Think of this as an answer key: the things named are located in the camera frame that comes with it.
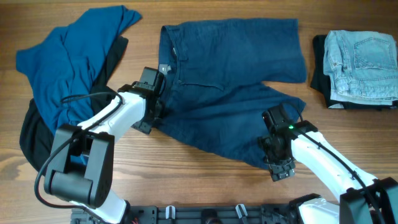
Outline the navy blue shorts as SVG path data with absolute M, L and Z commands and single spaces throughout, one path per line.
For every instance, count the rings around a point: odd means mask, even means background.
M 305 103 L 267 86 L 307 79 L 296 19 L 227 19 L 163 26 L 159 70 L 165 106 L 156 128 L 202 151 L 265 169 L 262 114 Z

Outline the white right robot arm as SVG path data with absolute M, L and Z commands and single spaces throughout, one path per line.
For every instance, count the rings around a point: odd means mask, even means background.
M 290 201 L 286 223 L 397 223 L 397 181 L 378 179 L 338 152 L 309 121 L 288 119 L 283 105 L 262 118 L 268 133 L 259 137 L 264 162 L 274 182 L 294 175 L 295 163 L 310 169 L 337 199 L 308 194 Z

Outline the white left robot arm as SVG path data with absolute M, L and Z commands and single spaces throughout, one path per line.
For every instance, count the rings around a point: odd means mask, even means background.
M 98 114 L 57 129 L 36 182 L 44 179 L 45 192 L 67 202 L 72 223 L 138 223 L 129 202 L 111 189 L 114 145 L 130 128 L 151 132 L 165 86 L 164 74 L 146 67 L 139 81 L 122 86 Z

